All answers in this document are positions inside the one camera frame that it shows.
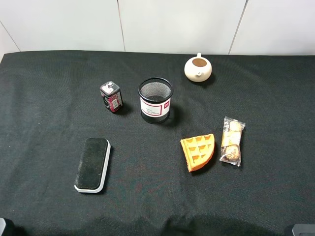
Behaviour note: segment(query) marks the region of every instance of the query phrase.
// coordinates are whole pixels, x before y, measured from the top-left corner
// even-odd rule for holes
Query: orange waffle
[[[188,171],[192,172],[202,168],[211,159],[215,149],[215,137],[213,134],[201,135],[182,139],[181,144],[187,160]]]

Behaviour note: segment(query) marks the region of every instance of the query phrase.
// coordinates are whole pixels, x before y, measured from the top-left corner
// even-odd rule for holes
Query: mesh pen holder
[[[141,116],[151,124],[160,124],[169,117],[173,88],[163,78],[149,78],[139,86]]]

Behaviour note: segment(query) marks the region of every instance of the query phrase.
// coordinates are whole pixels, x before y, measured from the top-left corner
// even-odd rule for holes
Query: toy waffle
[[[213,134],[182,139],[181,144],[187,160],[188,171],[202,168],[211,159],[215,149]]]

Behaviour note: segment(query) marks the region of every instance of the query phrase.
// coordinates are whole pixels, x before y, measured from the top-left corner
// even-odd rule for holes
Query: white wall
[[[19,50],[315,55],[315,0],[0,0],[0,21],[0,58]]]

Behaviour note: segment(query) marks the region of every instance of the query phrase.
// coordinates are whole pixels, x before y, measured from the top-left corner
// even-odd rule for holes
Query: small can
[[[108,110],[114,113],[123,106],[122,95],[117,84],[109,81],[103,84],[99,89]]]

